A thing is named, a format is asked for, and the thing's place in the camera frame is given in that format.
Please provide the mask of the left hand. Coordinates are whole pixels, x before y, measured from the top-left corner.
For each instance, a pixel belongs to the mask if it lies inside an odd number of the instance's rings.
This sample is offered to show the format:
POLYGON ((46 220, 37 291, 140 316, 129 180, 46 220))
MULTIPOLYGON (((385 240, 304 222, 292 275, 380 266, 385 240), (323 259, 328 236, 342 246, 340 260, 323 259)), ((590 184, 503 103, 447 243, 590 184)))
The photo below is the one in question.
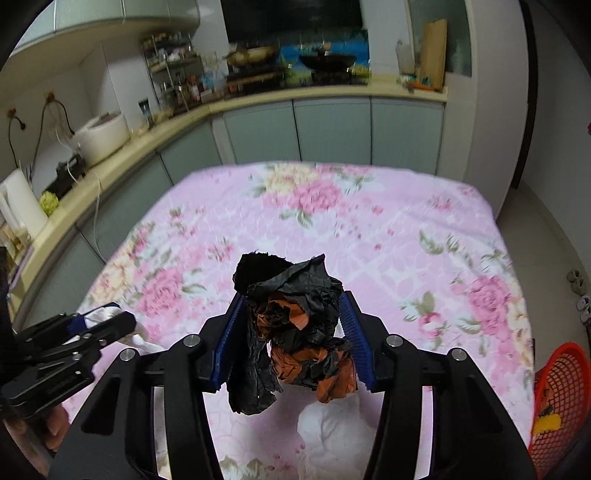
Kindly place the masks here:
POLYGON ((51 463, 49 452, 58 451, 70 426, 64 407, 59 404, 42 414, 35 431, 20 419, 8 419, 3 423, 26 460, 46 478, 51 463))

